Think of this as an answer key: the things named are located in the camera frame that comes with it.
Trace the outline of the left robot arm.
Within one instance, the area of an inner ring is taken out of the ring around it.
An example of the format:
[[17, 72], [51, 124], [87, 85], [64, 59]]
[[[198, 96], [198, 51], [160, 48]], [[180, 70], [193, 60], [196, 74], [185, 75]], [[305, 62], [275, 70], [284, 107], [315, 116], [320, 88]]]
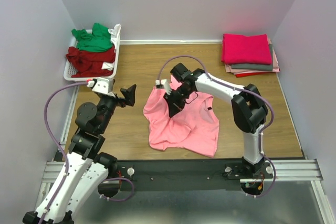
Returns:
[[101, 152], [105, 141], [103, 134], [116, 107], [134, 106], [136, 85], [121, 89], [123, 97], [99, 93], [99, 103], [86, 102], [77, 111], [77, 130], [64, 153], [65, 163], [45, 199], [34, 211], [25, 213], [23, 223], [73, 223], [78, 210], [104, 181], [130, 185], [130, 193], [121, 201], [134, 195], [134, 183], [121, 176], [118, 160]]

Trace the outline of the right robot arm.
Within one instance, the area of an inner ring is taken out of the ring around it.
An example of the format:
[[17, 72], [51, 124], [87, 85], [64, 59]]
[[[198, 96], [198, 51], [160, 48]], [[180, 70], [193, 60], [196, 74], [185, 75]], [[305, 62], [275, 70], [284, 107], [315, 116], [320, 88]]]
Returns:
[[232, 106], [236, 126], [243, 133], [241, 171], [249, 178], [259, 174], [265, 162], [262, 139], [268, 109], [257, 87], [225, 82], [200, 68], [190, 71], [182, 63], [175, 65], [171, 74], [181, 84], [178, 88], [173, 88], [166, 79], [155, 81], [157, 88], [165, 90], [163, 98], [168, 105], [169, 117], [183, 111], [192, 93], [202, 92], [227, 102]]

